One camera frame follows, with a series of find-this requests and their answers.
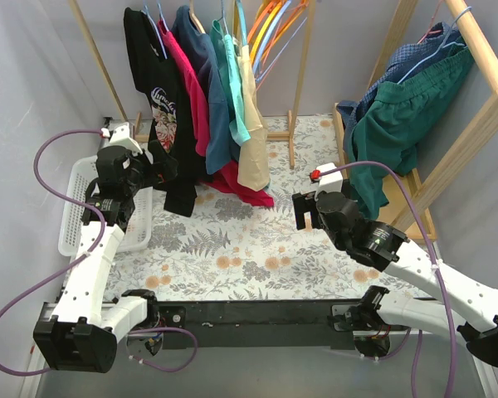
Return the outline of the beige garment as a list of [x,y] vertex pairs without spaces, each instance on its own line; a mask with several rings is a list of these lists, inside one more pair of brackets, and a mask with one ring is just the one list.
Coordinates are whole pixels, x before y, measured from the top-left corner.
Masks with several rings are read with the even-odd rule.
[[248,45],[241,47],[237,63],[242,79],[244,125],[250,135],[241,146],[237,182],[253,191],[260,191],[271,181],[266,149],[268,128],[257,107],[256,82]]

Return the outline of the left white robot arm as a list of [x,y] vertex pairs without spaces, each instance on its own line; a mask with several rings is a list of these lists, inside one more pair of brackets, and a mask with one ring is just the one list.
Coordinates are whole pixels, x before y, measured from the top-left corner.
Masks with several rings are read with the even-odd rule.
[[106,373],[120,340],[134,328],[159,325],[155,294],[128,290],[107,312],[103,297],[115,254],[134,212],[136,194],[161,182],[163,169],[150,162],[132,138],[111,143],[96,155],[96,178],[85,191],[80,246],[65,290],[49,320],[33,337],[53,370]]

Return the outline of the light blue wire hanger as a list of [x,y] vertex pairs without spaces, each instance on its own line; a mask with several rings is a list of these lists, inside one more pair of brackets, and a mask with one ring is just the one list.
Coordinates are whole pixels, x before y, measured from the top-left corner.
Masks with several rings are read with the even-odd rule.
[[165,46],[164,46],[164,43],[162,41],[162,37],[160,36],[160,33],[159,33],[159,29],[158,29],[158,26],[155,22],[155,20],[152,18],[151,16],[151,13],[149,12],[149,6],[148,6],[148,3],[146,0],[143,0],[143,9],[142,9],[142,13],[144,13],[146,15],[146,17],[148,18],[149,20],[149,23],[150,25],[152,26],[152,28],[154,29],[154,33],[158,39],[158,42],[159,42],[159,45],[160,45],[160,49],[162,51],[162,54],[163,54],[163,57],[164,59],[168,59],[168,54],[166,52],[166,49],[165,49]]

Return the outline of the orange plastic hangers bunch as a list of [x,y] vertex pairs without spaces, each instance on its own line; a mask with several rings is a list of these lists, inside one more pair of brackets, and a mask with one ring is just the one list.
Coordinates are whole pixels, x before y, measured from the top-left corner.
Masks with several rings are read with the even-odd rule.
[[249,57],[259,88],[306,24],[309,1],[263,1],[248,33]]

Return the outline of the dark green shorts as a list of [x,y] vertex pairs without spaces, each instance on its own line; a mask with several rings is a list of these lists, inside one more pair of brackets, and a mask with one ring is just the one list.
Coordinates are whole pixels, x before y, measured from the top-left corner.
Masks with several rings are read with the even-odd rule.
[[383,163],[355,167],[349,179],[354,199],[365,217],[377,219],[388,204],[383,179],[388,170],[406,175],[417,166],[417,144],[445,114],[474,60],[468,47],[447,56],[414,77],[383,82],[374,102],[356,124],[346,151],[351,162]]

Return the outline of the magenta t shirt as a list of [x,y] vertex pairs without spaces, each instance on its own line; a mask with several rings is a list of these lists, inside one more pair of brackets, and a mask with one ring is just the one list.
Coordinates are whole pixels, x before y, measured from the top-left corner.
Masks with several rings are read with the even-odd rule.
[[[210,140],[208,102],[198,83],[198,78],[194,69],[175,39],[171,29],[166,30],[164,27],[160,27],[160,35],[163,38],[165,45],[171,51],[172,57],[175,59],[176,65],[183,75],[183,83],[190,99],[194,136],[197,140],[196,152],[199,156],[204,158],[206,168],[206,150]],[[237,157],[239,153],[240,146],[233,140],[232,160],[219,172],[214,174],[209,174],[206,168],[203,182],[220,192],[235,194],[242,201],[252,206],[272,207],[274,205],[274,200],[270,195],[262,190],[253,191],[237,182]]]

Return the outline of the navy blue t shirt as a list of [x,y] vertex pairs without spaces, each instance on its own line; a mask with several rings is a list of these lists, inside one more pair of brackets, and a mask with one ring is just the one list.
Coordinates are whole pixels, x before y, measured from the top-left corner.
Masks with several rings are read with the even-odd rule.
[[232,160],[233,148],[227,98],[216,53],[209,35],[201,33],[193,24],[187,5],[177,10],[171,32],[194,69],[207,100],[210,140],[206,150],[206,168],[209,174],[214,174]]

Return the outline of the black printed t shirt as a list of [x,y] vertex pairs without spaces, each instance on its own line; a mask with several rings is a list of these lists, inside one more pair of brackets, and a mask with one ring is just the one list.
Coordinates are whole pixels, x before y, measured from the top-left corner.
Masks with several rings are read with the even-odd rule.
[[197,197],[196,184],[205,176],[205,160],[196,152],[190,99],[183,77],[164,43],[164,59],[148,18],[129,7],[124,10],[124,35],[135,89],[144,94],[152,113],[149,142],[158,140],[178,161],[178,176],[166,192],[164,210],[190,217]]

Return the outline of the blue checkered shorts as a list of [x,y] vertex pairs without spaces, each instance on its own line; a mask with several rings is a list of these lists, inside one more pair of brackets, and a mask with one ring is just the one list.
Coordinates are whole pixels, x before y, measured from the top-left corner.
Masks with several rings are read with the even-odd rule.
[[343,146],[348,150],[351,134],[356,124],[365,116],[376,97],[378,86],[383,82],[399,83],[414,77],[447,56],[466,48],[466,43],[457,27],[445,22],[437,23],[433,32],[420,43],[399,47],[389,58],[386,71],[367,90],[359,102],[343,100],[336,105],[344,126]]

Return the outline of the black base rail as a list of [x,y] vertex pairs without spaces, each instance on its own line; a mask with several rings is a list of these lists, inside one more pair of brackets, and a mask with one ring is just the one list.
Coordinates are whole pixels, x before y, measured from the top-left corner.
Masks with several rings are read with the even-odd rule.
[[402,326],[363,323],[352,300],[156,302],[134,341],[163,348],[327,347],[384,357]]

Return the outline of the teal green shirt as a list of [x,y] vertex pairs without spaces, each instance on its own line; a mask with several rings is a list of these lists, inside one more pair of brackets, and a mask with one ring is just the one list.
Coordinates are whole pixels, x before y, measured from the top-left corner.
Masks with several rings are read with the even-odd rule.
[[212,21],[209,36],[216,53],[222,87],[227,97],[227,104],[229,110],[232,111],[229,121],[231,136],[234,142],[241,147],[251,136],[245,125],[242,80],[232,37],[223,30],[218,20]]

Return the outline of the floral table cloth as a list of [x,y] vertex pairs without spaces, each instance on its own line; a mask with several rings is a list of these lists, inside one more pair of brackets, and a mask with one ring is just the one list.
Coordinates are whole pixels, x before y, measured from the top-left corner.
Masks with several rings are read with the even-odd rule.
[[154,192],[152,235],[144,250],[117,255],[105,299],[148,289],[173,301],[228,299],[356,299],[371,285],[408,297],[411,284],[357,264],[327,235],[297,230],[291,197],[312,190],[309,172],[338,157],[330,115],[301,116],[293,143],[267,145],[271,208],[199,186],[193,214],[164,210]]

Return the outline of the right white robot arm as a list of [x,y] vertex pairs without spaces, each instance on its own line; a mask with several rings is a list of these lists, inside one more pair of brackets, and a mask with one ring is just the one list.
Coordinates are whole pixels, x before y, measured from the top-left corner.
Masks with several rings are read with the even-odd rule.
[[481,361],[498,368],[498,289],[476,282],[451,266],[431,262],[429,254],[405,233],[366,220],[357,204],[340,192],[296,193],[296,227],[323,230],[337,250],[381,273],[401,279],[431,296],[422,301],[374,286],[359,303],[335,317],[343,329],[398,325],[454,337]]

